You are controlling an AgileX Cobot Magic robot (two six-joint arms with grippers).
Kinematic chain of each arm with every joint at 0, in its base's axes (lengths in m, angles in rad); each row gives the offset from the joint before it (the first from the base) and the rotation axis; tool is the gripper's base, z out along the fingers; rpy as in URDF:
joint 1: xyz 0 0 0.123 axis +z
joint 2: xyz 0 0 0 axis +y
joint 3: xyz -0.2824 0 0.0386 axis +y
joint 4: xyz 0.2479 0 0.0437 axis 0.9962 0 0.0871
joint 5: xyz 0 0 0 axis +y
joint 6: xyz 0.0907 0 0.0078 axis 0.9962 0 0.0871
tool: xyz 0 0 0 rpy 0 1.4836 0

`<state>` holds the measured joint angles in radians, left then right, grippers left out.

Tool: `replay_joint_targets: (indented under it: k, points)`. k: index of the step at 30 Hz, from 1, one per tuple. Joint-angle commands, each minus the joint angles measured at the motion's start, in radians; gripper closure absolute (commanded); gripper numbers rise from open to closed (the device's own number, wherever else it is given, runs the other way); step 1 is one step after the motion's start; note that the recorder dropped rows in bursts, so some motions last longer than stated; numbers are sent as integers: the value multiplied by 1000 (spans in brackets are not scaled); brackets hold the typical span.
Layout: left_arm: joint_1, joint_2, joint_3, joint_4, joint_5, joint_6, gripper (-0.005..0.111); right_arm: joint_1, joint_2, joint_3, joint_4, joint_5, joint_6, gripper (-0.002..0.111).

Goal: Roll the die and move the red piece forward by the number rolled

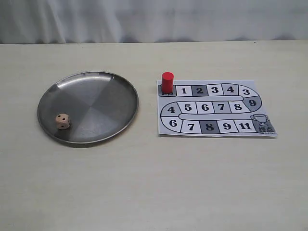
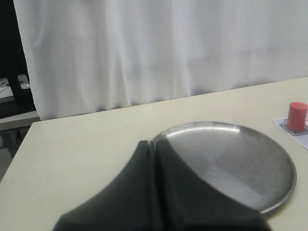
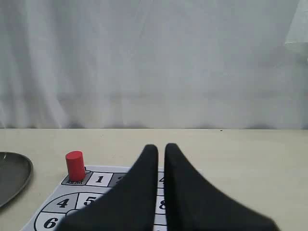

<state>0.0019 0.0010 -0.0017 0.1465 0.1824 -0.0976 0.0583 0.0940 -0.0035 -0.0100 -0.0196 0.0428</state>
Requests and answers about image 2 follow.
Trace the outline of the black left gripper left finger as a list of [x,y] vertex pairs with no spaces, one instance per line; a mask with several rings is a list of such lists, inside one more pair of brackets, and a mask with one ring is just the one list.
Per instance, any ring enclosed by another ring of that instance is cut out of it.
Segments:
[[149,143],[138,143],[118,176],[102,191],[62,215],[55,231],[150,231]]

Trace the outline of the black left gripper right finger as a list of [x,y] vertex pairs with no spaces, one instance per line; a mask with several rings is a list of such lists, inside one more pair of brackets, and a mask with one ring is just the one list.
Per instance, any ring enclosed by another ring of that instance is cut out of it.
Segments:
[[167,140],[155,145],[155,179],[167,231],[269,231],[256,210],[203,181]]

